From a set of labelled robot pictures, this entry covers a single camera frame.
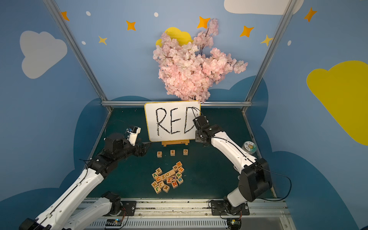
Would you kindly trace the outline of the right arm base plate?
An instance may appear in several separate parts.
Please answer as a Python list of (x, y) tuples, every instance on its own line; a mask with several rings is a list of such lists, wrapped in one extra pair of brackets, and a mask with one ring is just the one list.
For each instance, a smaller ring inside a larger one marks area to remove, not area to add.
[(249, 216), (250, 211), (247, 203), (233, 207), (227, 200), (210, 200), (209, 208), (213, 216)]

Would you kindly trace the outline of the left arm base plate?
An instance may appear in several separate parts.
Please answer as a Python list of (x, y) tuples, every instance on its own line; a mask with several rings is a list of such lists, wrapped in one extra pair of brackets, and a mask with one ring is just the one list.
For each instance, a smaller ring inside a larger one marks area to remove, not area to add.
[(136, 210), (136, 201), (116, 201), (112, 205), (112, 214), (111, 216), (134, 216)]

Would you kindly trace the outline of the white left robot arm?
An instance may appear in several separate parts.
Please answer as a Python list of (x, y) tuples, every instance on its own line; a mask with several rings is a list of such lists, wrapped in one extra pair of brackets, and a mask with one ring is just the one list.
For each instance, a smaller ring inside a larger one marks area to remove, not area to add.
[(125, 215), (121, 197), (112, 192), (104, 193), (88, 208), (74, 215), (82, 201), (129, 156), (142, 157), (151, 142), (142, 142), (136, 133), (127, 137), (120, 133), (108, 136), (101, 151), (85, 163), (85, 169), (76, 181), (44, 212), (35, 219), (27, 218), (21, 230), (83, 230), (98, 218)]

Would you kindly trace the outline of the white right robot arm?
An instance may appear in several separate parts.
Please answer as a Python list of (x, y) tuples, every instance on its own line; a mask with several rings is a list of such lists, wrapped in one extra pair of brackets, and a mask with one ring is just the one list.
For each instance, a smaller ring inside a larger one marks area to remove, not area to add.
[(271, 173), (265, 159), (257, 159), (247, 153), (219, 125), (210, 125), (204, 115), (194, 118), (193, 123), (196, 128), (196, 141), (217, 148), (240, 174), (237, 188), (224, 198), (229, 208), (253, 202), (271, 189), (273, 186)]

